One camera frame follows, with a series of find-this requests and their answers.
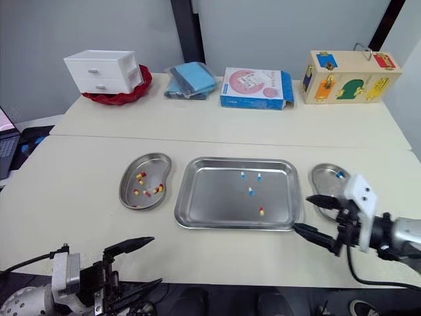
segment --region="laptop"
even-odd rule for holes
[[[9,174],[19,138],[18,129],[0,108],[0,180],[6,179]]]

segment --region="white plastic drawer unit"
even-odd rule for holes
[[[143,83],[133,51],[88,49],[64,58],[80,92],[132,93]]]

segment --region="metal tray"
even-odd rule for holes
[[[321,163],[315,166],[310,173],[310,181],[314,193],[324,196],[337,197],[341,194],[349,177],[349,173],[344,168],[331,163]],[[338,210],[314,207],[328,219],[336,220]]]
[[[300,212],[298,176],[291,163],[200,157],[186,167],[174,214],[186,228],[291,230]]]
[[[133,161],[123,174],[120,182],[120,201],[129,209],[151,209],[159,205],[165,198],[166,177],[171,169],[171,159],[163,153],[148,153]],[[144,184],[139,183],[136,176],[144,172],[141,178]],[[155,188],[163,184],[163,191],[153,193]],[[147,190],[150,196],[143,194]]]

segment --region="shoe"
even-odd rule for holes
[[[352,316],[379,316],[375,307],[360,300],[354,300],[349,304],[349,312]]]
[[[257,301],[258,316],[294,316],[287,300],[279,292],[261,294]]]
[[[205,316],[208,308],[208,293],[196,286],[184,290],[170,310],[170,316]]]

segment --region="red bowl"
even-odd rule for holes
[[[129,102],[136,101],[143,96],[149,89],[152,82],[152,75],[146,66],[139,65],[140,72],[142,73],[143,83],[136,86],[132,93],[119,93],[119,94],[100,94],[100,93],[82,93],[84,97],[92,101],[102,103],[105,105],[123,105]]]

